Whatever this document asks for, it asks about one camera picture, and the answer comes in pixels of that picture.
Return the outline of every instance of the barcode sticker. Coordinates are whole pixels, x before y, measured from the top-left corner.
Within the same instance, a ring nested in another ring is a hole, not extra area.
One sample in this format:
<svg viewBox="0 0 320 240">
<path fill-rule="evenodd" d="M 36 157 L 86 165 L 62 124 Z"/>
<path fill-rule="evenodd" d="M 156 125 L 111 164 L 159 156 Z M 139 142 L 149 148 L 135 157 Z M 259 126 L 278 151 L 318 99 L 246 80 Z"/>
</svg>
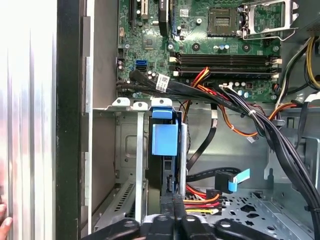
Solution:
<svg viewBox="0 0 320 240">
<path fill-rule="evenodd" d="M 180 17 L 189 17 L 189 9 L 180 9 Z"/>
<path fill-rule="evenodd" d="M 246 138 L 251 144 L 253 144 L 256 140 L 252 136 L 248 136 Z"/>
<path fill-rule="evenodd" d="M 169 80 L 170 77 L 163 74 L 159 74 L 155 89 L 165 93 L 168 87 Z"/>
</svg>

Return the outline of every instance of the blue plastic latch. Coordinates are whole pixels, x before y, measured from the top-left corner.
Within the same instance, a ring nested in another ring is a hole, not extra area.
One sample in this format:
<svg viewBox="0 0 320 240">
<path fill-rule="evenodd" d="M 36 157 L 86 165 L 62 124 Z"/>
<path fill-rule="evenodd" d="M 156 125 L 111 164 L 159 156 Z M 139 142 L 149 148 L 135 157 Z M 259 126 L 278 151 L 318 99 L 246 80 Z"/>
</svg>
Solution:
<svg viewBox="0 0 320 240">
<path fill-rule="evenodd" d="M 153 119 L 172 119 L 172 107 L 154 107 L 152 109 Z"/>
<path fill-rule="evenodd" d="M 238 184 L 242 183 L 245 180 L 248 180 L 249 178 L 250 178 L 250 168 L 234 176 L 233 181 L 229 181 L 228 183 L 229 191 L 236 192 L 238 190 Z"/>
<path fill-rule="evenodd" d="M 175 124 L 153 124 L 152 155 L 177 156 L 178 120 Z"/>
</svg>

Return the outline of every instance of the finger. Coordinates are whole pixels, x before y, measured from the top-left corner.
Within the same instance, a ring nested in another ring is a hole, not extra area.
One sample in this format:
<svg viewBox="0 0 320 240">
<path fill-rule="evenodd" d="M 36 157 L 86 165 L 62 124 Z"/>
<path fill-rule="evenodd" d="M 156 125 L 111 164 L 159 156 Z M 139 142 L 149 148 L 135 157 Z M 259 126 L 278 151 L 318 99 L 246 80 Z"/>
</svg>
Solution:
<svg viewBox="0 0 320 240">
<path fill-rule="evenodd" d="M 7 217 L 0 226 L 0 240 L 6 240 L 10 227 L 12 224 L 12 217 Z"/>
<path fill-rule="evenodd" d="M 3 216 L 5 215 L 6 209 L 7 209 L 7 206 L 5 204 L 0 204 L 0 219 L 2 219 Z"/>
</svg>

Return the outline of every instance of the motherboard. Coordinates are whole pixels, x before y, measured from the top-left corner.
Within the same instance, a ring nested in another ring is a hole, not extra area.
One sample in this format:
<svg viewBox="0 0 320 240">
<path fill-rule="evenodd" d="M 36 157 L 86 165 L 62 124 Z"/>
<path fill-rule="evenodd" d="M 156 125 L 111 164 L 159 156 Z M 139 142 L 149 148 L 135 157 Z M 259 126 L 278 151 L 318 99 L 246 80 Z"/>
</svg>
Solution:
<svg viewBox="0 0 320 240">
<path fill-rule="evenodd" d="M 190 84 L 203 68 L 203 83 L 231 86 L 249 102 L 274 102 L 281 71 L 280 40 L 243 39 L 246 16 L 241 0 L 119 0 L 117 81 L 130 83 L 138 69 Z M 282 25 L 283 4 L 259 5 L 254 30 Z M 150 98 L 118 88 L 120 97 Z"/>
</svg>

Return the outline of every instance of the green circuit board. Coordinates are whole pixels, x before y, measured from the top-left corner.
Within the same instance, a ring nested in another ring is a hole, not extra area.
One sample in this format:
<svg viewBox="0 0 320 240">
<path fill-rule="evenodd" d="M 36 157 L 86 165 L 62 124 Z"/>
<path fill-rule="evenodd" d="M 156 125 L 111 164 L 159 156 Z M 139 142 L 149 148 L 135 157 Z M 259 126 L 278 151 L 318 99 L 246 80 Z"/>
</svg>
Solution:
<svg viewBox="0 0 320 240">
<path fill-rule="evenodd" d="M 280 56 L 280 41 L 269 40 L 243 40 L 236 36 L 208 36 L 213 24 L 219 26 L 237 25 L 237 7 L 241 0 L 171 0 L 170 13 L 172 19 L 173 34 L 163 37 L 155 21 L 158 21 L 159 2 L 147 0 L 147 17 L 136 15 L 139 6 L 135 5 L 134 20 L 130 23 L 131 0 L 119 0 L 119 32 L 118 55 L 123 59 L 123 69 L 118 70 L 119 81 L 129 80 L 129 74 L 135 69 L 136 60 L 147 60 L 147 72 L 163 74 L 170 77 L 171 81 L 190 83 L 193 79 L 173 76 L 170 70 L 170 52 L 182 54 L 207 54 L 207 55 L 256 55 L 256 56 Z M 219 9 L 228 9 L 227 17 L 219 12 Z M 270 6 L 258 6 L 255 10 L 255 30 L 276 28 L 282 22 L 281 3 Z M 218 11 L 221 16 L 211 19 Z M 179 34 L 174 33 L 177 26 L 181 26 Z M 221 50 L 219 46 L 228 45 L 228 49 Z M 218 84 L 228 83 L 226 79 L 215 79 Z M 233 89 L 247 94 L 247 101 L 274 102 L 275 93 L 273 85 L 277 79 L 232 79 Z M 121 97 L 150 98 L 149 95 L 132 90 L 121 89 L 118 91 Z"/>
</svg>

